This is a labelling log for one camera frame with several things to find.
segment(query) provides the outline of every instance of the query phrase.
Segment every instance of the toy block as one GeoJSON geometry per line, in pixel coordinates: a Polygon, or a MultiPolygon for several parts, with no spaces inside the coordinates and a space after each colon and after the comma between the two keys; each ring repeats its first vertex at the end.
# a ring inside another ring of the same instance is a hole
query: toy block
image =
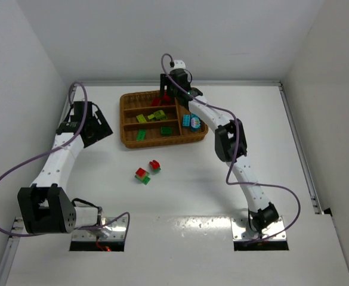
{"type": "Polygon", "coordinates": [[[135,175],[135,177],[140,180],[142,183],[144,183],[145,185],[149,183],[150,178],[148,176],[145,176],[144,179],[139,178],[137,175],[135,175]]]}
{"type": "Polygon", "coordinates": [[[170,127],[161,127],[161,135],[171,135],[172,129],[170,127]]]}
{"type": "Polygon", "coordinates": [[[156,160],[149,162],[149,165],[155,173],[161,171],[160,164],[156,160]]]}
{"type": "Polygon", "coordinates": [[[147,185],[150,181],[150,178],[149,177],[146,177],[145,179],[143,179],[143,183],[144,185],[147,185]]]}
{"type": "Polygon", "coordinates": [[[161,100],[159,98],[154,98],[150,106],[159,106],[160,103],[161,103],[161,100]]]}
{"type": "Polygon", "coordinates": [[[138,131],[136,141],[144,140],[145,139],[145,135],[146,135],[146,130],[145,129],[140,129],[138,131]]]}
{"type": "Polygon", "coordinates": [[[135,176],[136,178],[143,180],[146,176],[149,176],[149,173],[146,172],[143,168],[138,168],[135,176]]]}
{"type": "Polygon", "coordinates": [[[165,117],[165,112],[163,112],[163,110],[156,111],[153,114],[155,115],[155,118],[158,120],[165,117]]]}
{"type": "Polygon", "coordinates": [[[171,103],[172,99],[167,95],[166,93],[162,97],[162,101],[165,101],[166,103],[171,103]]]}
{"type": "Polygon", "coordinates": [[[190,126],[190,115],[184,115],[182,119],[182,126],[183,127],[189,127],[190,126]]]}
{"type": "Polygon", "coordinates": [[[142,114],[136,116],[136,118],[137,118],[137,121],[140,122],[140,123],[145,123],[146,122],[146,119],[145,119],[145,117],[142,114]]]}
{"type": "Polygon", "coordinates": [[[197,132],[200,128],[200,119],[198,117],[193,117],[190,120],[190,130],[193,132],[197,132]]]}
{"type": "Polygon", "coordinates": [[[155,115],[154,114],[148,115],[148,120],[149,121],[156,121],[155,115]]]}
{"type": "Polygon", "coordinates": [[[140,180],[145,185],[149,183],[149,173],[146,172],[143,168],[138,168],[136,174],[134,175],[138,180],[140,180]]]}

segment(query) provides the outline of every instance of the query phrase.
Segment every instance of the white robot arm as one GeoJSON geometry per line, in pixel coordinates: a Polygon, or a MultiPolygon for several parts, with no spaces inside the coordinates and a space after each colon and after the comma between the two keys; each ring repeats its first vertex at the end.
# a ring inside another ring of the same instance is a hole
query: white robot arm
{"type": "MultiPolygon", "coordinates": [[[[225,115],[207,106],[208,101],[205,96],[197,97],[197,99],[204,102],[206,105],[195,100],[190,101],[189,111],[197,115],[213,132],[215,132],[219,126],[230,124],[230,120],[225,115]]],[[[230,167],[231,162],[226,162],[226,164],[230,167]]],[[[258,182],[251,168],[248,156],[241,156],[237,159],[233,166],[233,173],[238,182],[258,182]]],[[[268,207],[270,200],[264,194],[260,186],[241,185],[241,188],[247,199],[248,209],[250,211],[258,212],[258,210],[264,210],[268,207]]]]}
{"type": "MultiPolygon", "coordinates": [[[[71,115],[56,131],[57,148],[68,142],[78,130],[83,117],[82,101],[75,101],[71,115]]],[[[83,226],[98,223],[100,207],[76,207],[69,199],[67,181],[79,153],[86,147],[111,135],[113,132],[99,109],[92,113],[93,103],[88,102],[84,127],[69,145],[50,154],[42,171],[28,188],[21,188],[18,203],[29,234],[71,233],[83,226]]]]}
{"type": "Polygon", "coordinates": [[[215,135],[215,152],[218,158],[226,162],[230,167],[234,161],[232,172],[241,184],[243,193],[247,199],[249,215],[252,217],[252,225],[259,233],[279,218],[279,214],[258,182],[252,171],[248,156],[247,143],[242,122],[229,120],[225,115],[209,105],[206,97],[197,88],[192,88],[185,72],[185,64],[181,60],[171,62],[170,74],[160,76],[160,94],[165,93],[191,113],[197,115],[215,135]],[[233,158],[234,149],[237,146],[237,157],[233,158]]]}

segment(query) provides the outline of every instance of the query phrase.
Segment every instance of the blue lego brick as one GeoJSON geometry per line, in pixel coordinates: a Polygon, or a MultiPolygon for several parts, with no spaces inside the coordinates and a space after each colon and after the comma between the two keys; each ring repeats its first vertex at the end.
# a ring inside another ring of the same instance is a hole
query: blue lego brick
{"type": "Polygon", "coordinates": [[[183,127],[189,127],[190,126],[190,115],[184,115],[184,118],[182,120],[182,126],[183,127]]]}

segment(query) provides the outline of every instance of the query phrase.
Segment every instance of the white wall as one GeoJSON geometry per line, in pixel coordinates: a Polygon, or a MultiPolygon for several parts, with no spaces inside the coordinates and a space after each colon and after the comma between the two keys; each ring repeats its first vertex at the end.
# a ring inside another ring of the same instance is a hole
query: white wall
{"type": "Polygon", "coordinates": [[[280,79],[323,0],[18,0],[67,82],[156,79],[160,56],[196,79],[280,79]]]}
{"type": "Polygon", "coordinates": [[[325,1],[285,91],[349,266],[349,1],[325,1]]]}
{"type": "MultiPolygon", "coordinates": [[[[66,89],[16,1],[0,0],[0,175],[50,147],[66,89]]],[[[20,214],[19,188],[31,183],[41,164],[26,166],[0,184],[5,229],[20,214]]],[[[6,240],[0,234],[0,259],[6,240]]]]}

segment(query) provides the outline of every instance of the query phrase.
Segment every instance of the white table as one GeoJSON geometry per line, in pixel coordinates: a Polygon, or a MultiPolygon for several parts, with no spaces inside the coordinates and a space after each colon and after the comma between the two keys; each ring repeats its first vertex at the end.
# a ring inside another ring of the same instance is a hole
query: white table
{"type": "MultiPolygon", "coordinates": [[[[194,144],[129,150],[121,143],[120,96],[157,86],[89,86],[89,100],[114,134],[80,154],[66,191],[108,216],[131,212],[125,252],[69,252],[64,234],[22,238],[7,285],[349,285],[331,217],[314,214],[279,88],[199,88],[243,122],[259,181],[298,194],[302,211],[287,232],[290,250],[234,252],[228,217],[247,205],[238,186],[224,183],[227,166],[214,153],[211,131],[194,144]],[[162,171],[139,184],[134,172],[152,159],[162,171]]],[[[288,224],[297,210],[293,197],[265,192],[288,224]]]]}

